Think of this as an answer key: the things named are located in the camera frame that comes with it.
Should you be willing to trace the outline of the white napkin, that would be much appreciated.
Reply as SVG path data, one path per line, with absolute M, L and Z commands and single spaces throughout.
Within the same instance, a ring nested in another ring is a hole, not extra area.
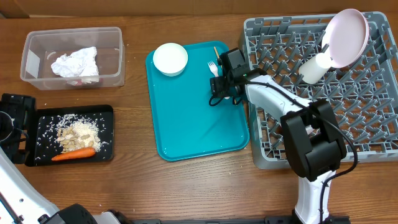
M 80 49 L 70 55 L 61 55 L 51 64 L 51 69 L 54 74 L 64 78 L 98 76 L 96 56 L 96 47 Z

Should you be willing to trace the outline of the orange carrot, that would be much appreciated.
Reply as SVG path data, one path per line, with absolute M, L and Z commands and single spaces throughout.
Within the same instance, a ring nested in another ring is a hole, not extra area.
M 93 147 L 84 147 L 71 152 L 66 152 L 52 158 L 52 161 L 65 161 L 70 159 L 82 159 L 94 156 L 96 151 Z

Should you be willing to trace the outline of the red snack wrapper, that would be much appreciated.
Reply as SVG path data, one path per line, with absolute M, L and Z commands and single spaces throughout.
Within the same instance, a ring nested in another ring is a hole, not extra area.
M 98 83 L 100 81 L 99 78 L 82 78 L 77 80 L 69 80 L 67 83 L 72 86 L 81 86 L 81 85 L 88 85 L 92 83 Z

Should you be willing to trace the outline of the white plastic cup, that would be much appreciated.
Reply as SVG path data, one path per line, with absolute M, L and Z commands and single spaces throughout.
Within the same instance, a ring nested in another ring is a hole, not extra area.
M 302 80 L 308 84 L 315 84 L 331 68 L 332 60 L 325 53 L 316 54 L 307 62 L 303 63 L 298 72 L 303 76 Z

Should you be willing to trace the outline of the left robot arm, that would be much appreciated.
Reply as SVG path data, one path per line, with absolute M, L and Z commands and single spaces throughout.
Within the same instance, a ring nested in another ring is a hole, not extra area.
M 114 113 L 110 105 L 71 108 L 36 108 L 31 96 L 5 93 L 1 97 L 1 223 L 129 223 L 119 212 L 92 215 L 82 205 L 59 209 L 33 188 L 16 167 L 54 164 L 64 151 L 62 129 L 85 122 L 99 134 L 96 154 L 72 159 L 77 162 L 109 161 L 113 158 Z

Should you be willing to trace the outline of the white round plate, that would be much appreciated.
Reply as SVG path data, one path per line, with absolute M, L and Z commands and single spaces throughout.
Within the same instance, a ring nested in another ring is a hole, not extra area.
M 369 38 L 366 18 L 356 9 L 337 13 L 328 23 L 322 38 L 322 47 L 331 58 L 333 68 L 343 68 L 355 62 L 364 52 Z

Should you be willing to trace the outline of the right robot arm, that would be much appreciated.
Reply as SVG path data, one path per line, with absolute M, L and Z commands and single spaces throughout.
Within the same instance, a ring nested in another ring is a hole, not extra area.
M 245 100 L 280 123 L 285 155 L 298 175 L 298 199 L 290 216 L 269 217 L 267 223 L 349 223 L 330 215 L 330 182 L 346 156 L 343 133 L 326 100 L 312 102 L 277 84 L 263 69 L 251 69 L 238 48 L 217 55 L 221 75 L 210 80 L 210 106 L 225 98 Z

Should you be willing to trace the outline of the white bowl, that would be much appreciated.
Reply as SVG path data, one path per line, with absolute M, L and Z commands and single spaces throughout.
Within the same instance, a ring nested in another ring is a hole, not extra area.
M 154 51 L 152 59 L 158 71 L 168 77 L 174 77 L 184 71 L 188 63 L 188 53 L 182 45 L 166 43 Z

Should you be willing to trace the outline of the white plastic fork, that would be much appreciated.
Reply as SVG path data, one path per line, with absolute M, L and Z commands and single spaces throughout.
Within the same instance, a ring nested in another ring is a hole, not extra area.
M 208 67 L 209 67 L 211 73 L 215 77 L 217 77 L 218 76 L 218 67 L 217 67 L 217 65 L 213 61 L 210 61 L 210 62 L 208 62 Z

